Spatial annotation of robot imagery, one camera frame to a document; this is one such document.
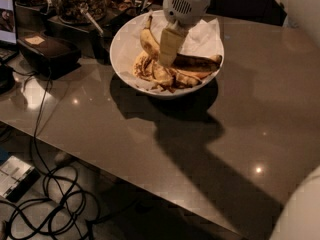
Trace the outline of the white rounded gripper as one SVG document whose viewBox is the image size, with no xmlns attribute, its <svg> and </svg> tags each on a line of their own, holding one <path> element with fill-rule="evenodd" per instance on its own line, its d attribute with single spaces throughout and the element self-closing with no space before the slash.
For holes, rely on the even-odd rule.
<svg viewBox="0 0 320 240">
<path fill-rule="evenodd" d="M 161 32 L 161 65 L 169 67 L 173 64 L 188 34 L 184 28 L 195 26 L 206 13 L 210 3 L 211 0 L 163 0 L 163 12 L 170 23 Z"/>
</svg>

